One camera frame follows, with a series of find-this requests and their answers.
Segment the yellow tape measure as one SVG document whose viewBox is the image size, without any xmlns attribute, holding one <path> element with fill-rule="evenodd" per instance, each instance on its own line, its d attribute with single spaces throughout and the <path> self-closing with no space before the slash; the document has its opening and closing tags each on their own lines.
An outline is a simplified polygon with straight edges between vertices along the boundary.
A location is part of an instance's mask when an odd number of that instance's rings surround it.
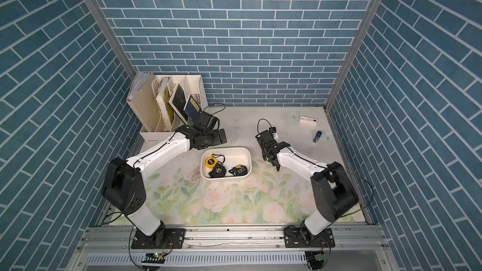
<svg viewBox="0 0 482 271">
<path fill-rule="evenodd" d="M 216 165 L 222 165 L 225 162 L 225 156 L 222 154 L 212 154 L 205 160 L 208 169 L 213 169 Z"/>
</svg>

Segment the black orange tape measure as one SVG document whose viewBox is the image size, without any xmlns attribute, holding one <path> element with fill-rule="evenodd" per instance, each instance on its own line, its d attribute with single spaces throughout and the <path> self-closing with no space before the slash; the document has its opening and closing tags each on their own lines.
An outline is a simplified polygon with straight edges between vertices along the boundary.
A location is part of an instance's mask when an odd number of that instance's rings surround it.
<svg viewBox="0 0 482 271">
<path fill-rule="evenodd" d="M 248 168 L 245 165 L 237 165 L 228 171 L 234 177 L 246 176 L 248 174 Z"/>
</svg>

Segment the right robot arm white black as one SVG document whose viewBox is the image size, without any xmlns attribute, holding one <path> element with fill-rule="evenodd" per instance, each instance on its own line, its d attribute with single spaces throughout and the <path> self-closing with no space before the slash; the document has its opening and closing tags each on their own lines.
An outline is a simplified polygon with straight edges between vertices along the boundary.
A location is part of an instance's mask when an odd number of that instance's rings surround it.
<svg viewBox="0 0 482 271">
<path fill-rule="evenodd" d="M 262 157 L 277 170 L 287 168 L 311 183 L 315 211 L 301 223 L 305 240 L 312 240 L 358 204 L 359 197 L 344 167 L 337 162 L 317 162 L 278 142 L 265 130 L 256 135 Z"/>
</svg>

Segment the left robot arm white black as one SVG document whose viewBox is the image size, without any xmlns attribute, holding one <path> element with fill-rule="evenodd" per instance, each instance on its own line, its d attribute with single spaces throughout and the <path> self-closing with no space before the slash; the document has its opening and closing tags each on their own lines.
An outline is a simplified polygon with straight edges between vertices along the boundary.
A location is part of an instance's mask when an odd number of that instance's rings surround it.
<svg viewBox="0 0 482 271">
<path fill-rule="evenodd" d="M 105 174 L 103 197 L 114 205 L 146 237 L 155 236 L 163 226 L 146 204 L 144 182 L 164 164 L 192 149 L 204 150 L 225 144 L 219 118 L 202 112 L 192 125 L 184 124 L 159 144 L 127 159 L 110 161 Z"/>
</svg>

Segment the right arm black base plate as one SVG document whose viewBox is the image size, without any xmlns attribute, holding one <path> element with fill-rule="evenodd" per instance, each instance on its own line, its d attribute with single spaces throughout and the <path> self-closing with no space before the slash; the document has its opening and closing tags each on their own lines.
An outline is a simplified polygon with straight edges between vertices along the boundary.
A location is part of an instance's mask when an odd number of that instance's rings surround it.
<svg viewBox="0 0 482 271">
<path fill-rule="evenodd" d="M 284 243 L 286 248 L 333 248 L 334 236 L 331 228 L 317 235 L 312 235 L 304 228 L 289 225 L 284 228 Z"/>
</svg>

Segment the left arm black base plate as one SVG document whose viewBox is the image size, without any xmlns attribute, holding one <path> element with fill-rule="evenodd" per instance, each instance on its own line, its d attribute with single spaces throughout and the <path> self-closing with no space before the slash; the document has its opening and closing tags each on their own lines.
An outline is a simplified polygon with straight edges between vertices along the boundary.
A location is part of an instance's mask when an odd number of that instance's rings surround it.
<svg viewBox="0 0 482 271">
<path fill-rule="evenodd" d="M 131 247 L 133 249 L 181 249 L 186 230 L 184 228 L 159 227 L 152 235 L 147 236 L 136 230 Z"/>
</svg>

